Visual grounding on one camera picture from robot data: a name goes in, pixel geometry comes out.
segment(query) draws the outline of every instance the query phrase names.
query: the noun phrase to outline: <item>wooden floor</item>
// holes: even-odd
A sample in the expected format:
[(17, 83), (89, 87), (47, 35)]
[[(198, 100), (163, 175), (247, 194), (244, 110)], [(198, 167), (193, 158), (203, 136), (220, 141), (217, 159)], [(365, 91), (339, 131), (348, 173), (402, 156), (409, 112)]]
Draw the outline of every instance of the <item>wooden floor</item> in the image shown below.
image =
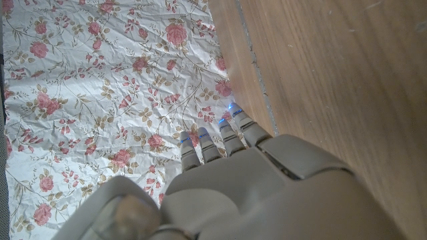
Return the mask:
[(268, 96), (280, 134), (343, 159), (409, 239), (427, 239), (427, 2), (239, 4), (209, 0), (239, 105), (273, 133)]

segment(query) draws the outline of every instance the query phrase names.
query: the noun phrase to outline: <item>floral paper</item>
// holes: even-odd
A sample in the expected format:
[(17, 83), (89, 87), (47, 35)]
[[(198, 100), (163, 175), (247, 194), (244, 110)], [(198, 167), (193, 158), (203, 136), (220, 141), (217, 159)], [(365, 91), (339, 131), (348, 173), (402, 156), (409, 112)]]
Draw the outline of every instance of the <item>floral paper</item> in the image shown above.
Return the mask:
[(52, 238), (115, 175), (161, 204), (180, 131), (223, 146), (233, 97), (207, 0), (3, 0), (3, 42), (12, 239)]

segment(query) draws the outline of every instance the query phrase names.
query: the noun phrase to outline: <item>robot finger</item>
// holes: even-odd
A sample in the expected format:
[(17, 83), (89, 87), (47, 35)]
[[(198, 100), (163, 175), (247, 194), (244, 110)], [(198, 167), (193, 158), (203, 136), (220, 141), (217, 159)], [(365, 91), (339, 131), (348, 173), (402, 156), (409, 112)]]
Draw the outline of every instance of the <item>robot finger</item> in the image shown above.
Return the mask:
[(186, 131), (182, 131), (179, 134), (179, 140), (181, 141), (182, 172), (200, 166), (199, 157), (194, 150), (193, 141), (189, 137), (189, 134)]
[(221, 119), (218, 124), (224, 145), (226, 147), (227, 156), (231, 157), (234, 153), (245, 150), (245, 146), (240, 141), (239, 137), (234, 133), (234, 130), (225, 119)]
[(258, 146), (262, 141), (272, 137), (266, 130), (260, 127), (258, 123), (252, 120), (236, 103), (230, 103), (228, 109), (236, 125), (242, 131), (246, 143), (250, 147)]
[(209, 136), (206, 128), (200, 127), (197, 130), (197, 134), (199, 135), (201, 154), (203, 155), (203, 159), (205, 159), (205, 163), (221, 158), (221, 154)]

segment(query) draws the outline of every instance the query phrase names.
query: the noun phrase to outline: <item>wood grain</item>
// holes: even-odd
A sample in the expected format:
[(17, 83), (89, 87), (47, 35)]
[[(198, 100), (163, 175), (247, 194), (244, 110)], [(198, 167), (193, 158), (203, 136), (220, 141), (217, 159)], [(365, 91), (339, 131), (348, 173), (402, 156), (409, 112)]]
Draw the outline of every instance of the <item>wood grain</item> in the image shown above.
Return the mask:
[[(426, 2), (240, 3), (279, 132), (343, 159), (409, 239), (427, 239)], [(242, 23), (218, 17), (231, 8), (213, 15), (229, 64), (247, 58), (229, 47), (241, 44), (230, 29)], [(235, 80), (247, 69), (234, 71), (238, 103), (262, 101)]]
[(211, 8), (215, 25), (227, 26), (221, 27), (222, 30), (217, 33), (236, 102), (273, 135), (272, 124), (252, 65), (244, 30), (242, 25), (235, 24), (240, 23), (236, 4), (234, 1), (211, 0), (209, 5), (215, 6)]

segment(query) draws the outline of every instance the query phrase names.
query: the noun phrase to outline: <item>robotic hand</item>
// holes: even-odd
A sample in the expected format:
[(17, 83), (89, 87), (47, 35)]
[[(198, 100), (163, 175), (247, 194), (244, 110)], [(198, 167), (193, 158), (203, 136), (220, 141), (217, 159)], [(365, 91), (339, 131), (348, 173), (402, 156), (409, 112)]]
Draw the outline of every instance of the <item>robotic hand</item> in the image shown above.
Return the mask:
[(180, 135), (183, 173), (160, 209), (135, 183), (115, 177), (100, 187), (54, 239), (403, 239), (350, 168), (291, 135), (272, 138), (235, 103), (220, 132), (222, 158), (197, 130), (206, 164)]

